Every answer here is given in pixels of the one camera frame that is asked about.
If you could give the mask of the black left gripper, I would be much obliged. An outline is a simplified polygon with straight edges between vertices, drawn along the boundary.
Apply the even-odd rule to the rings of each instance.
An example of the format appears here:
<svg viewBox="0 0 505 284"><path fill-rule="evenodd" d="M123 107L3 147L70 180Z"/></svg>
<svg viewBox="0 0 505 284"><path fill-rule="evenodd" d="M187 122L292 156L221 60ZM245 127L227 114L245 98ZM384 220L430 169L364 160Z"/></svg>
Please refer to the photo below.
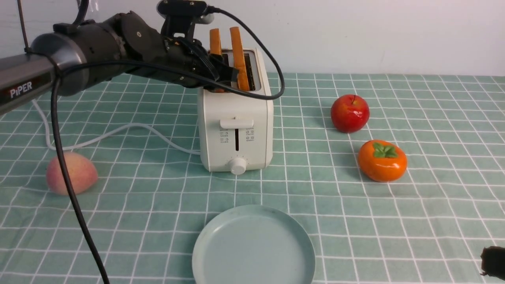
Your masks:
<svg viewBox="0 0 505 284"><path fill-rule="evenodd" d="M208 55L201 45L166 38L155 39L141 52L142 61L186 71L231 87L238 80L238 69L228 55ZM150 67L137 67L137 76L178 84L185 88L204 86L200 80Z"/></svg>

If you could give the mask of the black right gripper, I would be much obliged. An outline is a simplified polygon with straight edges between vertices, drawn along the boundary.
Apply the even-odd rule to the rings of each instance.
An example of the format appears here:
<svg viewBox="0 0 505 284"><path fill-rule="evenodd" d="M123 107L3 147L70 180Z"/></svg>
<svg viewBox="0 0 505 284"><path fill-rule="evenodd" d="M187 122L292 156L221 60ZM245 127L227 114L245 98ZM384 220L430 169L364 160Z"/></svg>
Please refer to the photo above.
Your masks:
<svg viewBox="0 0 505 284"><path fill-rule="evenodd" d="M489 246L482 250L481 276L496 277L505 280L505 248Z"/></svg>

